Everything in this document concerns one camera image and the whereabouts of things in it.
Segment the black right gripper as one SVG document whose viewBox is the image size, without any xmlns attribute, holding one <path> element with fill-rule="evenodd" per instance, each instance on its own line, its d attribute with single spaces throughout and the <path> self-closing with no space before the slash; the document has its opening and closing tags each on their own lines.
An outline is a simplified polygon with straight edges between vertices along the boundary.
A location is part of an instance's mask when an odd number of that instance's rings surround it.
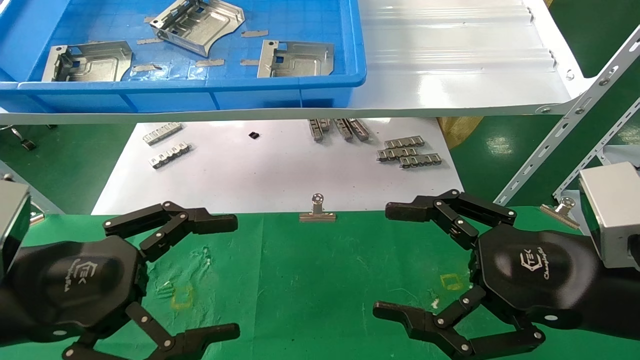
<svg viewBox="0 0 640 360">
<path fill-rule="evenodd" d="M 546 341 L 532 322 L 558 330 L 594 330 L 594 285 L 601 260 L 585 235 L 489 230 L 479 237 L 466 218 L 493 228 L 514 225 L 517 213 L 457 189 L 418 195 L 409 203 L 389 202 L 385 216 L 433 222 L 464 250 L 475 248 L 473 280 L 478 285 L 439 314 L 387 301 L 374 303 L 374 317 L 402 324 L 410 339 L 434 344 L 451 360 L 490 360 L 530 353 Z M 481 305 L 514 330 L 472 339 L 460 335 L 455 326 Z"/>
</svg>

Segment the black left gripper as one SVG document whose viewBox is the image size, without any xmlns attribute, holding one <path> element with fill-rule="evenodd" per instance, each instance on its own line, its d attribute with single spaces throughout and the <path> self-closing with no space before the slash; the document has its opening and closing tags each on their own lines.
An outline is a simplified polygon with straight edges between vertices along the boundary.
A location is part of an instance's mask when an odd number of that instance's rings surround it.
<svg viewBox="0 0 640 360">
<path fill-rule="evenodd" d="M 123 360 L 94 349 L 131 319 L 156 344 L 147 360 L 201 360 L 208 346 L 240 337 L 237 323 L 188 329 L 170 335 L 140 304 L 147 264 L 189 234 L 238 230 L 235 214 L 212 215 L 204 207 L 163 202 L 103 223 L 100 241 L 21 248 L 10 267 L 10 344 L 51 343 L 80 337 L 64 360 Z M 139 245 L 126 241 L 153 231 Z"/>
</svg>

